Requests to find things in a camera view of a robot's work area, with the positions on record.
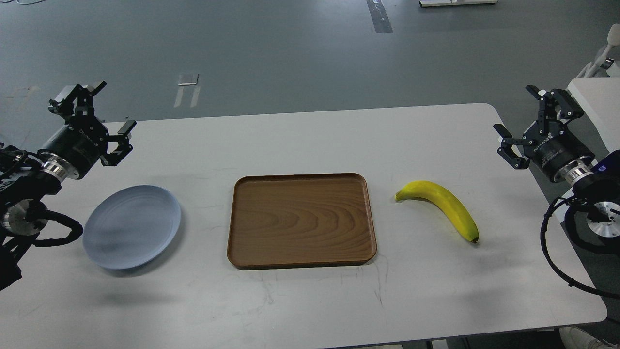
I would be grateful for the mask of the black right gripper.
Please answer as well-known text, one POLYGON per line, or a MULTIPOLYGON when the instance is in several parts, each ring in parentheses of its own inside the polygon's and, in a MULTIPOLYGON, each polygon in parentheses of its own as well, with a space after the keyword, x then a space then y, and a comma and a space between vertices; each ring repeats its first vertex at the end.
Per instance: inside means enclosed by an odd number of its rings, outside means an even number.
POLYGON ((575 161, 591 165, 594 153, 566 126, 585 114, 582 106, 565 89, 547 91, 534 85, 526 86, 527 92, 538 100, 536 121, 518 139, 502 124, 494 124, 499 134, 497 153, 514 169, 529 168, 530 161, 551 181, 564 181, 565 166, 575 161), (540 127, 547 127, 541 132, 540 127), (523 146, 523 156, 518 156, 514 146, 523 146))

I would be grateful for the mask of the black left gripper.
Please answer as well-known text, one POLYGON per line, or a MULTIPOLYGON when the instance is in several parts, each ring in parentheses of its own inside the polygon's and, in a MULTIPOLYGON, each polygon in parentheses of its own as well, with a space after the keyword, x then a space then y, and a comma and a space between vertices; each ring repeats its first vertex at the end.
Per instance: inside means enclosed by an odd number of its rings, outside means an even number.
POLYGON ((37 151, 41 159, 55 156, 68 163, 71 179, 83 179, 100 160, 103 166, 117 166, 133 150, 131 131, 137 121, 126 121, 115 135, 95 116, 94 97, 106 87, 106 81, 94 85, 67 85, 48 101, 48 111, 60 116, 64 126, 37 151), (107 145, 116 148, 107 152, 107 145))

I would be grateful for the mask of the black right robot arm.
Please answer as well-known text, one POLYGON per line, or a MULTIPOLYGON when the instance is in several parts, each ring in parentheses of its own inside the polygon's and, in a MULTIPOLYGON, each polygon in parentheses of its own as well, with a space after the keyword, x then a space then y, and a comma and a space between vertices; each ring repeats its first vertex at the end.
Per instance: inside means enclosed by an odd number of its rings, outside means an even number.
POLYGON ((538 117, 520 138, 495 124, 500 135, 498 154, 512 168, 522 170, 533 164, 552 183, 567 182, 574 194, 565 219, 571 240, 593 253, 618 254, 619 177, 595 172, 594 153, 569 130, 569 123, 582 117, 583 109, 565 89, 546 91, 527 85, 526 90, 537 99, 538 117), (600 245, 580 238, 576 212, 586 214, 589 230, 600 245))

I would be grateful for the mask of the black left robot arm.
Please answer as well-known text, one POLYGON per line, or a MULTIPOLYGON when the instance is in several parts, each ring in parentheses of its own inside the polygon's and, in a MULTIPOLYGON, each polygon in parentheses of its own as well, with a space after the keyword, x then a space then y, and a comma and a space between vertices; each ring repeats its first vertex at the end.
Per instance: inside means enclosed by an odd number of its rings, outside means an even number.
POLYGON ((105 81, 68 85, 49 100, 49 112, 64 124, 37 152, 1 146, 2 289, 22 278, 18 263, 31 247, 66 245, 84 232, 75 219, 49 210, 44 197, 58 194, 65 179, 84 178, 97 162, 117 166, 132 151, 130 132, 136 121, 126 121, 111 134, 95 116, 93 100, 105 86, 105 81))

